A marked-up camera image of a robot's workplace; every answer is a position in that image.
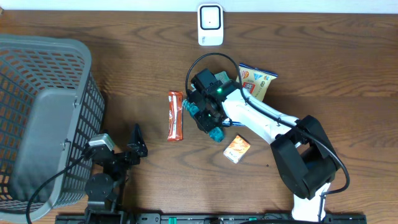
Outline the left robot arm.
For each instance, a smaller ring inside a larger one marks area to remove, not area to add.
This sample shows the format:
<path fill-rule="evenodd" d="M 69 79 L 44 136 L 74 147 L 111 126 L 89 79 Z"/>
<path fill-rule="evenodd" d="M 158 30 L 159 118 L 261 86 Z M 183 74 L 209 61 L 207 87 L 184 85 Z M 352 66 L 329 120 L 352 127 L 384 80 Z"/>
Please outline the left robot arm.
<path fill-rule="evenodd" d="M 122 209 L 124 187 L 130 168 L 140 164 L 148 149 L 138 124 L 127 143 L 128 151 L 115 152 L 115 143 L 106 133 L 93 136 L 86 144 L 84 158 L 103 168 L 85 184 L 88 206 L 85 223 L 134 223 L 134 217 Z"/>

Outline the teal Listerine mouthwash bottle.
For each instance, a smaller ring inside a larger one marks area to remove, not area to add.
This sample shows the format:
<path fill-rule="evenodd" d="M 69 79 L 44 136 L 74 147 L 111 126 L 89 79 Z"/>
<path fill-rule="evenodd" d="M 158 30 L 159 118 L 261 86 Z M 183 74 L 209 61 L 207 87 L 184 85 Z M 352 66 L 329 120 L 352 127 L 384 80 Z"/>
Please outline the teal Listerine mouthwash bottle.
<path fill-rule="evenodd" d="M 216 142 L 221 142 L 224 139 L 221 124 L 216 121 L 216 118 L 208 110 L 200 110 L 196 104 L 190 103 L 187 99 L 183 100 L 182 106 L 196 122 L 200 131 L 208 134 Z"/>

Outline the long orange snack bar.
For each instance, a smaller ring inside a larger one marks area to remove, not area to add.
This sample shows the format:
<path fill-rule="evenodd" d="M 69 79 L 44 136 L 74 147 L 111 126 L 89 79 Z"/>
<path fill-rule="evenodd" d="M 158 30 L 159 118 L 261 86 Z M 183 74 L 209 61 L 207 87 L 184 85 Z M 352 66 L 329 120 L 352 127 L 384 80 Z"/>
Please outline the long orange snack bar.
<path fill-rule="evenodd" d="M 181 91 L 169 91 L 169 135 L 168 141 L 181 141 L 183 139 L 182 132 L 182 100 L 183 93 Z"/>

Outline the cream snack bag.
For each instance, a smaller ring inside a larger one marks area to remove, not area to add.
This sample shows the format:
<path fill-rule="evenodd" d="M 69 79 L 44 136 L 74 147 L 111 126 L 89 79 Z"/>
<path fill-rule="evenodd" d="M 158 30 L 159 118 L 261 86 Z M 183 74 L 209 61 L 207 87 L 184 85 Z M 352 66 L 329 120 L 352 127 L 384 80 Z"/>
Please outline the cream snack bag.
<path fill-rule="evenodd" d="M 271 81 L 278 77 L 274 72 L 252 67 L 244 63 L 239 64 L 239 72 L 243 88 L 247 89 L 259 101 L 264 100 Z"/>

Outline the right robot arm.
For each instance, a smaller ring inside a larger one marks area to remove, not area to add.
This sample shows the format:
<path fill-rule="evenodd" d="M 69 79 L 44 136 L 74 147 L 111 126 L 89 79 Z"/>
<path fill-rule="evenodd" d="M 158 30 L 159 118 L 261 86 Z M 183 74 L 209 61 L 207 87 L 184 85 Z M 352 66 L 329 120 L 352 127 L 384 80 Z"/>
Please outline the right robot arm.
<path fill-rule="evenodd" d="M 294 195 L 292 218 L 320 222 L 326 217 L 325 194 L 341 167 L 320 122 L 280 113 L 241 90 L 234 80 L 222 82 L 208 69 L 191 80 L 183 106 L 198 128 L 216 142 L 223 127 L 241 123 L 271 147 L 279 175 Z"/>

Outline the small orange snack packet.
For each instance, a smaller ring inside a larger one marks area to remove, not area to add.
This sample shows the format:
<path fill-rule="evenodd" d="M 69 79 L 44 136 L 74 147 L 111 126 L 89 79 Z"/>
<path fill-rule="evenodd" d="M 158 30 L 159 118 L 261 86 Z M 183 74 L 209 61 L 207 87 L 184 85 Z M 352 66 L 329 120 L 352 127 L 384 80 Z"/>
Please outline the small orange snack packet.
<path fill-rule="evenodd" d="M 237 164 L 250 147 L 251 145 L 243 137 L 237 135 L 223 151 L 223 155 Z"/>

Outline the light green wet wipes pack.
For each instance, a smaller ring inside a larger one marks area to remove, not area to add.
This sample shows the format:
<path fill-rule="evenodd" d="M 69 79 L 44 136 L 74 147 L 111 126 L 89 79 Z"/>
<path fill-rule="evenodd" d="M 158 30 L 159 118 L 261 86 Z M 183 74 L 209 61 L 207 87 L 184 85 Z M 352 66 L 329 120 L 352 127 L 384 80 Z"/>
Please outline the light green wet wipes pack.
<path fill-rule="evenodd" d="M 230 80 L 228 74 L 225 71 L 215 74 L 215 78 L 222 83 L 226 83 Z"/>

